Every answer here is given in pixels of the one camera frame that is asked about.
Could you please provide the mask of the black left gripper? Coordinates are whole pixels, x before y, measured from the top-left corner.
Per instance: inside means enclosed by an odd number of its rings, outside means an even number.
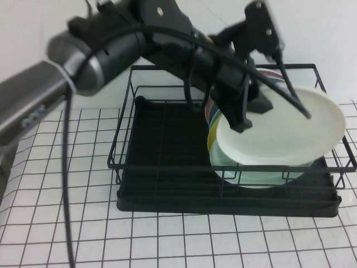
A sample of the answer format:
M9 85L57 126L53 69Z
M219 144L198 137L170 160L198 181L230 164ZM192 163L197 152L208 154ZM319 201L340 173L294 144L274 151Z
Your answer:
M242 109L247 75L244 69L232 63L208 61L208 96L223 111L229 127L238 133L253 126ZM262 91L249 101L249 112L264 114L272 109L273 104Z

